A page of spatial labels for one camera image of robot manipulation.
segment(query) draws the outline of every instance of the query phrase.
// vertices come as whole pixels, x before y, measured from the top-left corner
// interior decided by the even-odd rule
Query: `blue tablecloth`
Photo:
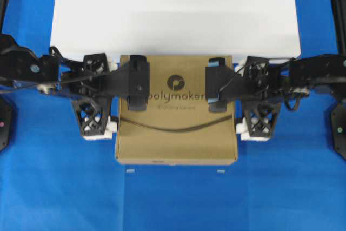
[[[330,0],[296,3],[302,57],[337,53]],[[45,54],[53,9],[54,0],[10,0],[3,31]],[[122,166],[115,139],[80,137],[68,100],[6,97],[16,126],[0,153],[1,231],[346,230],[346,161],[332,149],[330,96],[283,108],[275,137],[239,141],[229,167]]]

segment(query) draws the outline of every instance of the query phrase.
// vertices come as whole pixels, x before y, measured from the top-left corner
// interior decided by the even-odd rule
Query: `brown cardboard box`
[[[129,111],[126,101],[119,100],[116,158],[120,163],[227,165],[237,160],[234,104],[228,104],[226,113],[214,114],[208,112],[205,100],[205,67],[212,57],[147,56],[150,63],[147,110]],[[225,58],[229,66],[231,57]],[[121,57],[122,64],[128,60],[129,56]],[[231,119],[185,133],[134,124],[181,129],[226,116]]]

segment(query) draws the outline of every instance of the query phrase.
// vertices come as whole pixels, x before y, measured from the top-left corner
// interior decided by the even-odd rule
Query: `wire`
[[[0,90],[0,94],[5,94],[5,93],[12,93],[18,90],[23,90],[23,89],[30,89],[30,88],[34,88],[37,87],[38,85],[41,84],[68,84],[68,83],[73,83],[73,82],[79,82],[79,81],[85,81],[85,80],[89,80],[91,78],[95,78],[95,77],[101,77],[101,76],[105,76],[110,74],[110,72],[104,72],[104,73],[100,73],[100,74],[92,74],[89,76],[82,76],[82,77],[76,77],[76,78],[71,78],[69,80],[65,80],[65,81],[48,81],[48,82],[39,82],[39,83],[35,83],[35,84],[30,84],[30,85],[26,85],[23,87],[19,87],[16,89],[9,89],[9,90]]]
[[[294,58],[270,58],[270,59],[268,59],[268,60],[269,60],[269,61],[272,61],[272,60],[291,60],[291,59],[294,59]],[[259,63],[263,63],[263,62],[267,62],[267,61],[251,62],[251,63],[249,63],[249,64],[246,64],[246,65],[242,66],[239,70],[237,70],[237,72],[235,72],[235,73],[233,74],[233,76],[228,80],[228,82],[227,82],[224,86],[222,86],[222,87],[220,88],[220,90],[219,90],[218,92],[220,93],[222,90],[224,90],[225,88],[227,88],[228,85],[231,84],[231,82],[234,80],[234,78],[236,77],[236,75],[239,74],[239,72],[241,72],[242,70],[244,70],[244,69],[246,69],[246,68],[248,68],[248,67],[250,67],[250,66],[253,66],[253,65],[259,64]]]
[[[128,123],[133,124],[133,125],[138,126],[138,127],[143,127],[143,128],[147,128],[147,129],[151,129],[151,130],[157,130],[157,131],[162,131],[162,132],[187,133],[187,132],[191,132],[191,131],[201,130],[201,129],[206,128],[206,127],[211,127],[211,126],[213,126],[215,124],[219,124],[219,123],[224,122],[224,121],[229,120],[229,119],[232,119],[232,115],[221,117],[219,119],[210,121],[208,123],[199,124],[197,126],[186,127],[186,128],[176,128],[176,129],[153,127],[153,126],[149,126],[147,124],[142,124],[142,123],[138,123],[138,122],[132,121],[132,120],[124,118],[124,117],[120,118],[120,123],[121,123],[121,121],[124,121],[124,122],[128,122]]]

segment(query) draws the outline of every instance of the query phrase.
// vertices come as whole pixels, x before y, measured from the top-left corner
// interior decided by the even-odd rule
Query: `polymaker logo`
[[[185,81],[182,76],[179,75],[172,75],[167,80],[168,88],[170,88],[173,91],[179,91],[184,88]]]

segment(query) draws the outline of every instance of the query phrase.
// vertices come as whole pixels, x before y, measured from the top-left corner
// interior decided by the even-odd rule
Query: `mounting plate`
[[[12,121],[12,108],[0,97],[0,151],[9,143],[9,134]]]
[[[346,107],[339,104],[330,113],[334,150],[346,160]]]

